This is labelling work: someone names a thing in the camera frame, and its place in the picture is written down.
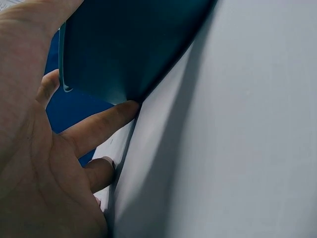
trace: skin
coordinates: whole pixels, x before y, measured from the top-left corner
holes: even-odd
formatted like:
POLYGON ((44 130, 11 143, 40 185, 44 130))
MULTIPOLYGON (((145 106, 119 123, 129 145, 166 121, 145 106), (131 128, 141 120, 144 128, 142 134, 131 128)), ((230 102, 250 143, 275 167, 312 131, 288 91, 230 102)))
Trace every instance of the skin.
POLYGON ((111 160, 78 158, 129 123, 126 102, 61 134, 46 106, 58 70, 42 78, 51 39, 81 0, 27 0, 0 13, 0 237, 105 237, 96 192, 112 181, 111 160))

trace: finger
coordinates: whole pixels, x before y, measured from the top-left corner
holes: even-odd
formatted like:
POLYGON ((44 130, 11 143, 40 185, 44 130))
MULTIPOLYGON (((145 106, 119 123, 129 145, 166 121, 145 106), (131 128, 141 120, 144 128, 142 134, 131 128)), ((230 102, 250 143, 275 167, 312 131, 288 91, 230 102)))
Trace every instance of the finger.
POLYGON ((101 201, 96 197, 95 197, 95 199, 96 199, 96 202, 98 203, 98 206, 101 206, 101 201))
POLYGON ((136 115, 139 104, 128 101, 84 119, 60 135, 73 147, 80 158, 104 143, 136 115))
POLYGON ((43 77, 36 100, 46 108, 58 87, 59 71, 56 69, 43 77))
POLYGON ((26 0, 7 9, 3 14, 53 36, 82 2, 83 0, 26 0))
POLYGON ((108 187, 114 177, 113 161, 109 157, 92 160, 84 167, 92 193, 108 187))

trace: white surface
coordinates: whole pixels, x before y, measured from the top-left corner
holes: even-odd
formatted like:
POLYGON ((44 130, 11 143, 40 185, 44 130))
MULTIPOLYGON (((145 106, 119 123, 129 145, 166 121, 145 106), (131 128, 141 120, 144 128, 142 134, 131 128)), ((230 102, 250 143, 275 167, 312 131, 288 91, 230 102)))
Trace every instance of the white surface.
POLYGON ((114 237, 317 237, 316 12, 218 3, 142 107, 114 237))
POLYGON ((0 11, 23 1, 24 0, 0 0, 0 11))
MULTIPOLYGON (((121 163, 124 149, 128 142, 128 135, 133 126, 133 122, 117 131, 105 143, 99 146, 93 156, 93 159, 108 156, 113 159, 116 166, 121 163)), ((104 211, 108 207, 109 187, 94 194, 101 201, 101 209, 104 211)))

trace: teal plastic cover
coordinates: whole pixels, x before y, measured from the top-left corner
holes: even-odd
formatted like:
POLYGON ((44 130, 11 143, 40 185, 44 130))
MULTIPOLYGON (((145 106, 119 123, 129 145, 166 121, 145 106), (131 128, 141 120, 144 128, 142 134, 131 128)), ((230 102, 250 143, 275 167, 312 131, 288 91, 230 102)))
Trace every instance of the teal plastic cover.
POLYGON ((175 65, 212 0, 85 0, 60 30, 65 91, 142 102, 175 65))

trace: fingernail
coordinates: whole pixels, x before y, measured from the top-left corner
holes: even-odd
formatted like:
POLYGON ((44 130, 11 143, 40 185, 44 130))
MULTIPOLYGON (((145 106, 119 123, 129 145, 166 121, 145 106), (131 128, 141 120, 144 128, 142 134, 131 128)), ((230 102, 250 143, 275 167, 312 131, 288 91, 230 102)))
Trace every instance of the fingernail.
POLYGON ((108 156, 104 156, 103 159, 107 160, 112 165, 112 167, 115 168, 115 163, 111 158, 109 158, 108 156))

